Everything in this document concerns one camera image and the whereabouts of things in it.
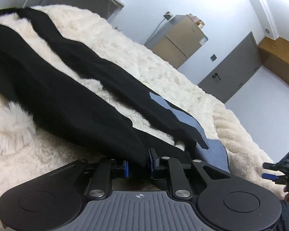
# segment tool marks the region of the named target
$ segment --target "label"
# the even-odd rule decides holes
[[[208,37],[204,37],[204,38],[202,38],[200,41],[199,41],[199,43],[200,43],[200,45],[201,46],[204,46],[204,44],[206,44],[206,42],[209,40],[209,38]]]

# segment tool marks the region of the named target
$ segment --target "round pad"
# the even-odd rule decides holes
[[[224,197],[224,204],[231,210],[241,213],[254,211],[259,207],[256,196],[247,192],[233,192]]]
[[[272,192],[239,178],[209,184],[196,208],[209,226],[228,231],[267,230],[281,215],[281,203]]]
[[[0,198],[0,220],[13,230],[53,230],[74,220],[81,209],[81,195],[66,184],[29,181]]]
[[[20,197],[19,205],[30,212],[43,212],[49,209],[55,201],[55,195],[50,192],[33,191]]]

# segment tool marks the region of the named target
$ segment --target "door handle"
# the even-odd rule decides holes
[[[212,75],[212,78],[216,78],[216,77],[218,77],[220,81],[222,80],[222,79],[219,77],[218,73],[215,73],[214,75]]]

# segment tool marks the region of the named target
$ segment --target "power outlet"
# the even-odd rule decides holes
[[[170,20],[170,19],[173,17],[173,15],[172,15],[169,11],[167,11],[167,12],[165,13],[164,17],[165,17],[167,20]]]

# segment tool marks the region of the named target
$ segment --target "metal screw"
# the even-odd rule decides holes
[[[101,189],[93,189],[89,192],[89,195],[92,197],[102,197],[105,192]]]
[[[190,192],[184,189],[177,190],[175,192],[177,197],[186,198],[190,196]]]

